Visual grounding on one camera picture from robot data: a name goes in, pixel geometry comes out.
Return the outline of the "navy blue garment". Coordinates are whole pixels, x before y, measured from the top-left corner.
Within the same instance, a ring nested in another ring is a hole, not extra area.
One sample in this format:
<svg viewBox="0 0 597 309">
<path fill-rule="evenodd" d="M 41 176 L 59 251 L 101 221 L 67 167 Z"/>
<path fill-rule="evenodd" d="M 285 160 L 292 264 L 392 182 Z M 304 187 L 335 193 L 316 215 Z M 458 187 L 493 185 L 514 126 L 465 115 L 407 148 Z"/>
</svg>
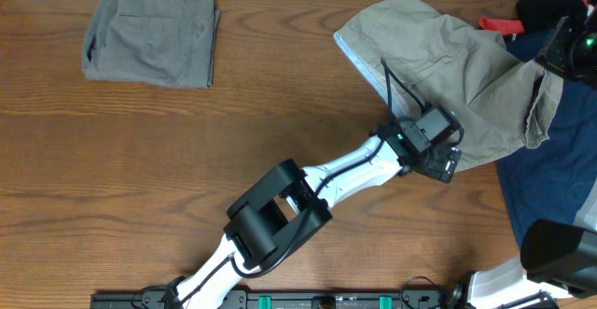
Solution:
<svg viewBox="0 0 597 309">
<path fill-rule="evenodd" d="M 521 142 L 497 162 L 518 242 L 538 219 L 574 223 L 596 180 L 596 91 L 535 63 L 547 38 L 540 32 L 507 44 L 520 64 L 494 94 L 499 120 Z"/>
</svg>

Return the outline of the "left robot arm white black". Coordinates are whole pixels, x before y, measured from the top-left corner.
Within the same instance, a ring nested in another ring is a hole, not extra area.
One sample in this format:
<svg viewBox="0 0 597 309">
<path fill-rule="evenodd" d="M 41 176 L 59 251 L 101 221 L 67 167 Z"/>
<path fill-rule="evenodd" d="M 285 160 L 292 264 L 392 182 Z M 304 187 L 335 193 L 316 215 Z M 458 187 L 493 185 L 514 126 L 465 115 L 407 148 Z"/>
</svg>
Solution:
<svg viewBox="0 0 597 309">
<path fill-rule="evenodd" d="M 390 120 L 358 149 L 303 168 L 293 160 L 273 167 L 227 211 L 224 235 L 192 276 L 167 287 L 167 308 L 217 308 L 244 279 L 269 274 L 331 219 L 332 208 L 361 190 L 411 172 L 450 182 L 462 154 L 453 134 L 464 128 L 442 107 L 417 120 Z"/>
</svg>

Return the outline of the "black garment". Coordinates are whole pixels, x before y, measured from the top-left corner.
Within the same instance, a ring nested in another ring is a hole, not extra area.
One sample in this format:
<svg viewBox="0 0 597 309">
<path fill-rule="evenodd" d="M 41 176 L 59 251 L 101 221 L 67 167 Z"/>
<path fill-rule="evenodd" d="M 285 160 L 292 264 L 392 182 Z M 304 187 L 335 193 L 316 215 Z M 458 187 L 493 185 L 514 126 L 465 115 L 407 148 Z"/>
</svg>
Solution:
<svg viewBox="0 0 597 309">
<path fill-rule="evenodd" d="M 507 43 L 523 35 L 552 29 L 562 17 L 568 17 L 574 28 L 582 29 L 587 24 L 590 29 L 596 29 L 596 19 L 590 19 L 586 0 L 519 0 L 515 12 L 522 30 L 503 34 Z"/>
</svg>

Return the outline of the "light khaki shorts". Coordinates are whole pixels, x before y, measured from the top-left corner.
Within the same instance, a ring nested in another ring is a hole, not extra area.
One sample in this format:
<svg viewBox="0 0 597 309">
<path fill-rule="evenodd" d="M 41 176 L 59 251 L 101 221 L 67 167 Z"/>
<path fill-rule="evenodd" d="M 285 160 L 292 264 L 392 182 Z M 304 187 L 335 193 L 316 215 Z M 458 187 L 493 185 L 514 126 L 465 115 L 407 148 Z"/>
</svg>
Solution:
<svg viewBox="0 0 597 309">
<path fill-rule="evenodd" d="M 455 114 L 465 131 L 460 171 L 549 139 L 563 80 L 508 52 L 498 32 L 478 30 L 422 0 L 384 0 L 333 37 L 396 116 L 419 115 L 413 95 Z"/>
</svg>

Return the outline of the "red garment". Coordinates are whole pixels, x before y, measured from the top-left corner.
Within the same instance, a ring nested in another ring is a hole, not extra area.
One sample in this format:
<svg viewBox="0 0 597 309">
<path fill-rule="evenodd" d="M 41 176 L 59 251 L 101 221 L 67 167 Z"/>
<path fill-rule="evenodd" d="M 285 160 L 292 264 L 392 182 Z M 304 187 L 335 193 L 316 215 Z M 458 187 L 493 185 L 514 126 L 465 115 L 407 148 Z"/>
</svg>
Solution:
<svg viewBox="0 0 597 309">
<path fill-rule="evenodd" d="M 480 18 L 479 27 L 484 30 L 500 32 L 503 34 L 513 34 L 522 30 L 521 22 L 516 20 L 498 20 L 489 18 Z"/>
</svg>

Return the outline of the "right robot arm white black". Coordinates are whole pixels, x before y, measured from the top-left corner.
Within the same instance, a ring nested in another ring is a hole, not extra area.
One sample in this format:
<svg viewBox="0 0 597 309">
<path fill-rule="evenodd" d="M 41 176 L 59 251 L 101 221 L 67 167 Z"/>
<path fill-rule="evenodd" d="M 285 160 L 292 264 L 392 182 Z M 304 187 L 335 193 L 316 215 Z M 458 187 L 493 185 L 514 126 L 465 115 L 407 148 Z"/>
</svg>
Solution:
<svg viewBox="0 0 597 309">
<path fill-rule="evenodd" d="M 508 45 L 564 80 L 550 139 L 497 163 L 519 256 L 457 283 L 449 308 L 554 308 L 596 293 L 596 0 L 520 0 Z"/>
</svg>

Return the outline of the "folded dark grey shorts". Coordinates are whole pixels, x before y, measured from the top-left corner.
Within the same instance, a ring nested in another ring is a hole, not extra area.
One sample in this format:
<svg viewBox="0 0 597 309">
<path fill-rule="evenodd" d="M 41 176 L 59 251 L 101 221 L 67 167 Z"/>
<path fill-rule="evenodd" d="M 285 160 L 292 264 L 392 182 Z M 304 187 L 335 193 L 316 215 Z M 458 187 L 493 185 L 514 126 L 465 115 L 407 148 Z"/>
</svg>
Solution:
<svg viewBox="0 0 597 309">
<path fill-rule="evenodd" d="M 90 80 L 167 88 L 213 85 L 215 0 L 100 0 L 81 52 Z"/>
</svg>

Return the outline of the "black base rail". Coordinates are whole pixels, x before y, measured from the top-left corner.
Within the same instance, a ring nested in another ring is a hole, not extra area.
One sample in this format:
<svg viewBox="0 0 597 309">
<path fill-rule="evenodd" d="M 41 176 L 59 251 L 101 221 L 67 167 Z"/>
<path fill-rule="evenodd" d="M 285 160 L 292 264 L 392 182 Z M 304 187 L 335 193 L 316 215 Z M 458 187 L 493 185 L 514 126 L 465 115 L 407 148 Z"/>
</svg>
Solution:
<svg viewBox="0 0 597 309">
<path fill-rule="evenodd" d="M 166 309 L 177 305 L 168 302 L 162 291 L 141 295 L 96 294 L 90 309 Z M 224 296 L 220 309 L 433 309 L 464 308 L 439 290 L 407 289 L 401 292 L 255 292 L 236 289 Z"/>
</svg>

